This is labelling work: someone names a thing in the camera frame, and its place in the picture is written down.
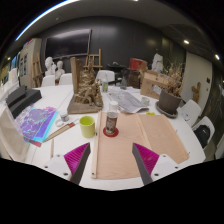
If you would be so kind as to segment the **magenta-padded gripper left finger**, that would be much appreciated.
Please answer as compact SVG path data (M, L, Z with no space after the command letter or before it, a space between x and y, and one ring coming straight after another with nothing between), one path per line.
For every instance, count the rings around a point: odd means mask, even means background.
M85 143L65 155L53 156L43 169L76 185L81 181L87 159L90 154L90 144Z

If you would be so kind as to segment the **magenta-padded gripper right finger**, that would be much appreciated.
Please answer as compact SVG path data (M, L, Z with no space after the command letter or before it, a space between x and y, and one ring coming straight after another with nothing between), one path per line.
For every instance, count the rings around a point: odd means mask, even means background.
M137 143L133 144L132 153L144 185L148 185L179 170L179 165L167 154L158 155Z

